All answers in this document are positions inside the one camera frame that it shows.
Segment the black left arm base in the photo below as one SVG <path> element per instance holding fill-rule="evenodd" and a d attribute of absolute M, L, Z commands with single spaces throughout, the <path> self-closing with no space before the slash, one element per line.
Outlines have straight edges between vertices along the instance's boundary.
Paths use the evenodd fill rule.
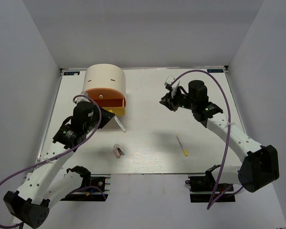
<path fill-rule="evenodd" d="M 110 175 L 91 175 L 90 185 L 68 194 L 62 201 L 105 202 L 110 191 Z"/>

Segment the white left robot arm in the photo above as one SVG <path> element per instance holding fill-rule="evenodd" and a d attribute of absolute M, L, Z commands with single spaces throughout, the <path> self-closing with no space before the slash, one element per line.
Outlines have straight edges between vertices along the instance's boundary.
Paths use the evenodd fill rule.
<path fill-rule="evenodd" d="M 53 180 L 76 150 L 114 116 L 92 101 L 77 102 L 73 114 L 54 135 L 48 154 L 35 164 L 29 178 L 16 191 L 5 194 L 3 201 L 10 214 L 36 229 L 58 201 L 74 190 L 87 190 L 91 186 L 91 173 L 82 166 L 68 168 L 64 178 Z"/>

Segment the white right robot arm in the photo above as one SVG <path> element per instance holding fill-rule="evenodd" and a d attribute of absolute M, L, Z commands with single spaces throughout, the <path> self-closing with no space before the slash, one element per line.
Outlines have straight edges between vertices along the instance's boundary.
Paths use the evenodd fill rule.
<path fill-rule="evenodd" d="M 216 104 L 209 101 L 207 87 L 203 81 L 193 80 L 188 91 L 180 85 L 171 86 L 173 77 L 168 77 L 165 87 L 169 91 L 161 98 L 160 104 L 171 111 L 179 107 L 191 110 L 196 121 L 215 133 L 236 154 L 241 166 L 214 166 L 205 172 L 206 186 L 217 190 L 222 184 L 242 185 L 253 193 L 279 178 L 277 150 L 263 146 L 241 129 L 228 121 L 228 117 Z"/>

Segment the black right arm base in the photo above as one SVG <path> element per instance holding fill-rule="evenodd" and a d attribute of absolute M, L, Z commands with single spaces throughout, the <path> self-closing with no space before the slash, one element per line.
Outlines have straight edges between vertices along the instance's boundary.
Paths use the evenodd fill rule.
<path fill-rule="evenodd" d="M 213 170 L 220 168 L 219 165 L 215 165 L 210 169 L 206 170 L 204 174 L 189 175 L 185 181 L 185 185 L 189 187 L 190 191 L 190 202 L 191 203 L 208 203 L 216 182 L 216 178 L 212 175 Z M 227 189 L 229 184 L 219 184 L 214 198 L 221 194 Z M 231 187 L 220 199 L 216 202 L 235 202 L 235 197 L 232 195 L 234 188 Z"/>

